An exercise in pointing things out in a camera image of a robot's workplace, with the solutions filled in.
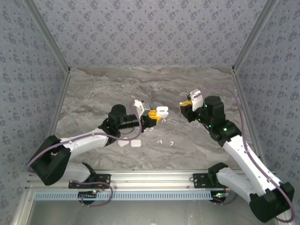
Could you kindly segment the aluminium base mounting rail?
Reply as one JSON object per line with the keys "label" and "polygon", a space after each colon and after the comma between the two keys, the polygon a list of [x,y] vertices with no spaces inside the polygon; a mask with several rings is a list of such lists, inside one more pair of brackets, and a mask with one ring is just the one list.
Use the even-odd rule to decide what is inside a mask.
{"label": "aluminium base mounting rail", "polygon": [[[207,173],[207,170],[96,170],[99,174],[110,174],[110,185],[115,190],[188,190],[194,189],[192,175]],[[66,190],[67,181],[45,186],[37,175],[29,175],[24,188],[29,190]]]}

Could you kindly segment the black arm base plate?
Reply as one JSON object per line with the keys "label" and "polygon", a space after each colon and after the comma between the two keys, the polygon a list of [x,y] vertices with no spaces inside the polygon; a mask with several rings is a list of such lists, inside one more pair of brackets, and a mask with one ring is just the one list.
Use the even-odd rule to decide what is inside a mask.
{"label": "black arm base plate", "polygon": [[104,182],[110,184],[111,175],[110,174],[91,174],[83,183],[78,184],[75,182],[69,182],[68,188],[69,189],[108,189],[109,187],[103,184],[99,184],[99,182]]}
{"label": "black arm base plate", "polygon": [[193,174],[194,188],[225,188],[217,180],[213,173],[194,173]]}

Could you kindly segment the small black controller board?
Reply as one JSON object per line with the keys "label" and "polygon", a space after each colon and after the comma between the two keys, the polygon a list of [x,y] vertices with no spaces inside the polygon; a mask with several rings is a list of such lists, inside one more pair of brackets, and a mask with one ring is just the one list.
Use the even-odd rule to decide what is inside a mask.
{"label": "small black controller board", "polygon": [[95,202],[97,197],[97,191],[86,191],[86,192],[79,192],[77,195],[78,201],[82,204],[90,205]]}
{"label": "small black controller board", "polygon": [[211,202],[217,204],[224,204],[226,198],[229,197],[231,192],[212,192],[212,200]]}

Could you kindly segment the aluminium frame post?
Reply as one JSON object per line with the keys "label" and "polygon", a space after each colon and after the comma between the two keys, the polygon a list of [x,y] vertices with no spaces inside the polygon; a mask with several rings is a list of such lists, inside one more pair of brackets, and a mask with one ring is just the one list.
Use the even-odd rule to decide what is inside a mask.
{"label": "aluminium frame post", "polygon": [[54,36],[52,35],[51,31],[46,25],[42,14],[40,13],[38,7],[34,3],[33,0],[22,0],[26,8],[28,9],[33,21],[36,23],[38,29],[40,30],[41,34],[43,35],[44,40],[48,44],[49,48],[51,49],[52,53],[54,54],[57,62],[59,63],[60,67],[63,71],[68,74],[69,73],[69,66],[57,45]]}
{"label": "aluminium frame post", "polygon": [[243,65],[278,2],[279,0],[266,0],[260,13],[258,14],[258,17],[256,18],[252,29],[250,30],[250,33],[247,35],[245,43],[243,44],[235,62],[232,65],[232,71],[234,73],[237,73],[240,67]]}

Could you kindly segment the white earbud charging case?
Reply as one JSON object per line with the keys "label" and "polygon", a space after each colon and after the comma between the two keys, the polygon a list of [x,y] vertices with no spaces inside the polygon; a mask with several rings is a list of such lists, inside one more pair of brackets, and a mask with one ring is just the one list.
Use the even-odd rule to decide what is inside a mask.
{"label": "white earbud charging case", "polygon": [[168,115],[169,108],[167,106],[158,106],[156,108],[156,116],[161,117],[161,119],[165,119]]}

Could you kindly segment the aluminium table side rail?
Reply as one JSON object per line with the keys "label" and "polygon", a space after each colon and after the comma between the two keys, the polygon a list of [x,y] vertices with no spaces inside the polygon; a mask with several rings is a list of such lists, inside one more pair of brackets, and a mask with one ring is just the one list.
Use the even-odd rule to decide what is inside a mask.
{"label": "aluminium table side rail", "polygon": [[255,150],[257,156],[262,160],[262,162],[264,164],[266,164],[266,159],[265,159],[265,156],[264,156],[264,153],[263,153],[263,150],[262,150],[259,138],[258,138],[257,131],[255,129],[255,125],[254,125],[254,122],[253,122],[253,119],[252,119],[252,116],[251,116],[251,113],[250,113],[250,109],[248,107],[247,99],[246,99],[246,96],[244,94],[239,76],[235,72],[234,68],[232,69],[232,75],[233,75],[233,79],[234,79],[234,82],[235,82],[235,85],[236,85],[237,93],[238,93],[239,98],[240,98],[241,106],[242,106],[242,109],[243,109],[243,112],[244,112],[244,117],[245,117],[245,120],[246,120],[246,123],[247,123],[247,128],[248,128],[249,134],[251,136],[251,140],[252,140],[252,143],[253,143],[254,150]]}
{"label": "aluminium table side rail", "polygon": [[50,123],[50,127],[49,127],[46,137],[51,136],[55,133],[57,123],[59,120],[59,115],[60,115],[60,112],[61,112],[61,109],[63,106],[63,102],[64,102],[64,99],[65,99],[65,96],[66,96],[66,93],[68,90],[69,81],[70,81],[70,71],[67,72],[66,77],[64,79],[63,86],[62,86],[62,89],[61,89],[61,92],[60,92],[60,95],[59,95],[59,98],[57,101],[57,105],[56,105],[56,108],[55,108],[55,111],[54,111],[54,114],[53,114],[53,117],[52,117],[52,120]]}

